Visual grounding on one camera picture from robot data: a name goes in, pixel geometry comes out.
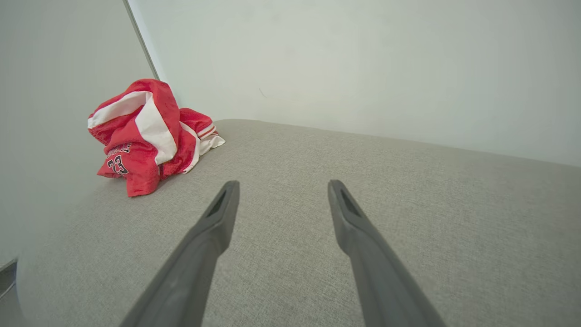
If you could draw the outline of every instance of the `red and white jersey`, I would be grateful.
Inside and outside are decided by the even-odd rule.
[[[127,180],[127,195],[155,191],[160,180],[189,172],[201,155],[224,144],[212,120],[179,108],[170,87],[158,80],[132,83],[103,102],[88,119],[91,135],[105,145],[97,175]]]

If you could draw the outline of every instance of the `wall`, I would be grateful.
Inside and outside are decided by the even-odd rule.
[[[133,4],[178,103],[214,119],[581,166],[579,1]]]
[[[87,117],[146,77],[121,0],[0,3],[0,268],[105,182]]]

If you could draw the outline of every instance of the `gray mattress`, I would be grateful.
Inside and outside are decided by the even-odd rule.
[[[153,194],[111,180],[19,258],[38,326],[116,326],[222,184],[241,183],[206,326],[362,326],[340,179],[449,326],[581,325],[581,169],[389,138],[216,123],[227,143]]]

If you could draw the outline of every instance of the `textured gray fabric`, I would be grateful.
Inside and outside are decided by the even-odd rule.
[[[221,185],[241,183],[207,326],[361,326],[327,183],[340,179],[449,326],[581,325],[581,169],[252,120],[187,175],[112,180],[19,259],[38,326],[116,326]]]

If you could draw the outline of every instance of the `red fabric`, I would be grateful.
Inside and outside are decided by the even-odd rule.
[[[181,119],[196,136],[181,126]],[[138,80],[89,116],[89,132],[105,145],[105,162],[97,175],[125,178],[129,197],[150,194],[160,180],[184,172],[192,163],[197,134],[213,129],[210,126],[208,116],[180,109],[166,83]]]

